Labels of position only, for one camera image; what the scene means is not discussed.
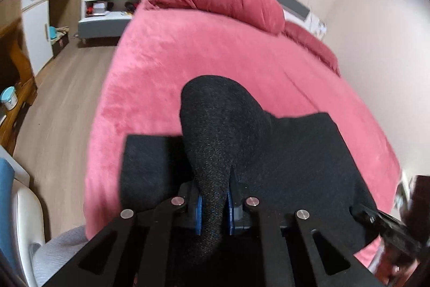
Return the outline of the person's right hand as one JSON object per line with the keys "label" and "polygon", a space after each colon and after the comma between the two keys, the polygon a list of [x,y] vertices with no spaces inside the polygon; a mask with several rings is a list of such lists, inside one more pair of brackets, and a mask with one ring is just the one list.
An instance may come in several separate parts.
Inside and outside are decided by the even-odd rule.
{"label": "person's right hand", "polygon": [[417,259],[407,264],[399,263],[397,256],[398,250],[382,240],[368,267],[384,286],[403,286],[420,263]]}

